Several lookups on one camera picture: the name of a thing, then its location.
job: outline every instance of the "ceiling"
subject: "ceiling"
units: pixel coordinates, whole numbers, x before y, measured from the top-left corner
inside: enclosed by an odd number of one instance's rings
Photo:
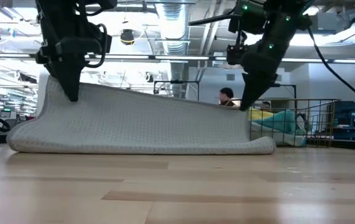
[[[147,2],[147,12],[142,12],[142,3]],[[162,16],[157,12],[157,2],[185,2],[186,14],[189,21],[195,21],[217,14],[234,7],[235,0],[152,0],[152,1],[120,1],[119,7],[114,11],[102,12],[89,17],[94,24],[103,23],[108,33],[113,36],[111,54],[134,55],[160,55],[165,53],[165,34],[171,34],[176,27],[165,24]],[[35,0],[0,1],[0,54],[2,53],[28,53],[38,51],[41,42],[40,26],[36,23],[37,10]],[[355,0],[329,1],[319,0],[315,6],[320,12],[339,12],[338,22],[347,23],[352,14],[355,15]],[[134,30],[134,45],[124,45],[120,41],[123,29]],[[228,32],[228,21],[211,26],[187,26],[186,36],[180,42],[187,43],[188,55],[208,55],[215,52],[224,52],[228,44],[233,44],[235,34]],[[294,46],[288,49],[287,58],[316,58],[316,53],[308,46]],[[326,58],[355,58],[355,44],[339,47],[322,47],[321,51]],[[283,63],[286,71],[294,69],[297,64]],[[32,60],[0,60],[0,86],[30,85],[20,81],[16,71],[39,77],[43,66]],[[170,65],[162,63],[120,63],[106,62],[96,69],[84,69],[81,75],[82,82],[102,85],[131,88],[137,91],[152,93],[153,84],[148,82],[148,75],[154,80],[171,79]],[[168,85],[160,94],[168,94]],[[23,91],[26,94],[35,94],[35,85]]]

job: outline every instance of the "ceiling duct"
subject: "ceiling duct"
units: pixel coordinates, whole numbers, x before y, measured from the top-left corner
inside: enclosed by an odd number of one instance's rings
[[[187,37],[187,7],[185,4],[157,4],[158,15],[161,19],[161,36],[163,39],[173,41],[163,42],[164,51],[167,55],[187,54],[187,43],[176,40],[184,40]],[[170,80],[187,80],[188,74],[185,73],[187,63],[170,63]],[[183,97],[180,87],[172,85],[173,96]]]

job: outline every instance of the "wooden table surface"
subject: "wooden table surface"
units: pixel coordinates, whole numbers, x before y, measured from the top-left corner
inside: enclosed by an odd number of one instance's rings
[[[355,224],[355,151],[269,156],[14,153],[0,224]]]

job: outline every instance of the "blue cloth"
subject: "blue cloth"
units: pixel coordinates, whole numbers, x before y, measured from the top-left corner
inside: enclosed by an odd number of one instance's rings
[[[290,110],[276,113],[266,119],[253,120],[253,122],[287,134],[294,134],[296,130],[295,114]]]

